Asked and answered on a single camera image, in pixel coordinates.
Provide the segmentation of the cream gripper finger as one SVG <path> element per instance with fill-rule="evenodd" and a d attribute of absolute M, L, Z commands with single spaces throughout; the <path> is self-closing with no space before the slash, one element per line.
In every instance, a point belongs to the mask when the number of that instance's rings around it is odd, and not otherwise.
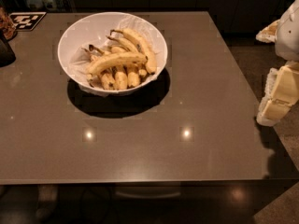
<path fill-rule="evenodd" d="M 299 62 L 271 68 L 264 87 L 256 121 L 262 126 L 279 123 L 299 101 Z"/>

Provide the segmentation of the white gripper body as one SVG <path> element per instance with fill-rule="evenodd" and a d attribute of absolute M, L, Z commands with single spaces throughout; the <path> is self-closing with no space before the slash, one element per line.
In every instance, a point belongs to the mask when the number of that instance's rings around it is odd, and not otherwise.
<path fill-rule="evenodd" d="M 284 60 L 299 61 L 299 0 L 294 0 L 278 20 L 263 28 L 256 39 L 274 43 L 276 55 Z"/>

